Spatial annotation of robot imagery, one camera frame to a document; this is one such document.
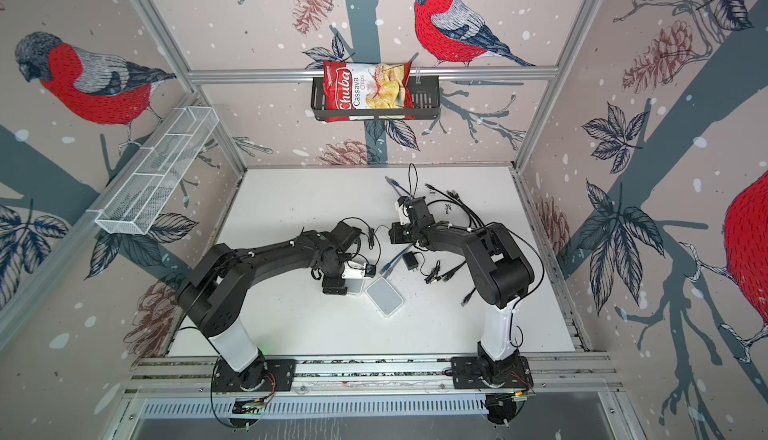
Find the bag of chips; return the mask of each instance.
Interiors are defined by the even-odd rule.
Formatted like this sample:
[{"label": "bag of chips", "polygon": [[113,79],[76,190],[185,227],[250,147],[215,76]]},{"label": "bag of chips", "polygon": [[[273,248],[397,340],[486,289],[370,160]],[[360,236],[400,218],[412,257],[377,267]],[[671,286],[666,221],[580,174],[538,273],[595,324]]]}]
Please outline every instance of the bag of chips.
[{"label": "bag of chips", "polygon": [[[410,62],[402,65],[384,63],[374,65],[326,61],[323,69],[325,80],[322,89],[326,94],[326,109],[350,112],[355,109],[413,108],[411,93],[406,88],[408,75],[411,72]],[[379,118],[403,119],[406,117],[391,115]],[[326,122],[350,119],[373,119],[373,117],[328,117]]]}]

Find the white mesh basket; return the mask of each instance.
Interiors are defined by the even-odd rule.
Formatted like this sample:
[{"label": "white mesh basket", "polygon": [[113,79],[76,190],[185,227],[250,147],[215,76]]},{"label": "white mesh basket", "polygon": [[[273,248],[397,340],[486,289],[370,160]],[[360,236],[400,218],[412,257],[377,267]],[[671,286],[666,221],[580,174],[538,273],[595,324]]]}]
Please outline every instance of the white mesh basket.
[{"label": "white mesh basket", "polygon": [[146,235],[181,178],[203,148],[219,117],[208,106],[188,106],[153,146],[96,223],[108,233]]}]

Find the gray floor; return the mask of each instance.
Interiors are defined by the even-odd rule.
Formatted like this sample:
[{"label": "gray floor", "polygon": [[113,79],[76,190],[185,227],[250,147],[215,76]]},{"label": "gray floor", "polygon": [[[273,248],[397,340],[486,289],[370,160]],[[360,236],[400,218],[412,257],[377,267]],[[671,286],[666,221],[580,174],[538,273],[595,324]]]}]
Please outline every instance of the gray floor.
[{"label": "gray floor", "polygon": [[144,420],[134,440],[551,440],[613,439],[597,393],[540,393],[528,400],[510,428],[494,428],[484,416],[353,417],[262,420],[248,432],[215,420]]}]

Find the white table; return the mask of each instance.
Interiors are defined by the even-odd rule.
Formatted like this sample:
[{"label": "white table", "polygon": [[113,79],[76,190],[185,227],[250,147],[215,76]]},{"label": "white table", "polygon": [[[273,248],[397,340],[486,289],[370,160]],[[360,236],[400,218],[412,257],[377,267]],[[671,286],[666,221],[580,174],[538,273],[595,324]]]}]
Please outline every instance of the white table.
[{"label": "white table", "polygon": [[[384,176],[408,188],[406,168],[360,169],[252,169],[240,187],[221,230],[220,243],[249,248],[286,241],[302,228],[331,231],[347,216],[359,216],[374,228],[398,220],[397,195]],[[427,200],[425,183],[456,190],[483,221],[504,223],[535,245],[512,177],[505,167],[419,167],[418,193]],[[468,223],[456,206],[446,214],[446,204],[430,207],[436,219],[456,225]],[[365,226],[349,220],[350,225]],[[381,265],[404,245],[390,245],[387,229],[380,228]],[[531,263],[536,281],[542,274],[535,254],[520,248]],[[361,253],[372,262],[378,247]],[[441,272],[462,262],[453,253],[424,253],[428,272],[437,259]],[[421,263],[422,257],[416,256]],[[482,335],[485,302],[475,293],[461,307],[473,287],[467,267],[447,282],[427,285],[418,271],[409,272],[399,262],[389,281],[405,304],[384,318],[363,292],[359,296],[323,295],[320,281],[308,269],[294,270],[262,281],[248,291],[240,313],[246,329],[266,355],[375,355],[420,353],[470,353],[477,351]],[[572,352],[574,350],[548,278],[521,303],[518,324],[524,332],[523,352]],[[184,325],[192,325],[185,319]],[[215,356],[216,352],[196,330],[178,332],[169,356]]]}]

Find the black plastic basket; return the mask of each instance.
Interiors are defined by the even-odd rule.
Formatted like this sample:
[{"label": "black plastic basket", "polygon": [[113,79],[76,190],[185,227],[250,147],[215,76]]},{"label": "black plastic basket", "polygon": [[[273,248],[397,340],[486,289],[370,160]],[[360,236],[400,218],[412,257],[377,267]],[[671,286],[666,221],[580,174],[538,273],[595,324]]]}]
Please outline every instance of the black plastic basket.
[{"label": "black plastic basket", "polygon": [[329,117],[373,117],[372,119],[391,119],[382,117],[405,117],[402,119],[435,119],[440,114],[440,86],[437,76],[408,78],[408,91],[411,92],[413,108],[386,109],[326,109],[326,94],[322,89],[322,78],[312,81],[312,111],[315,119],[325,121]]}]

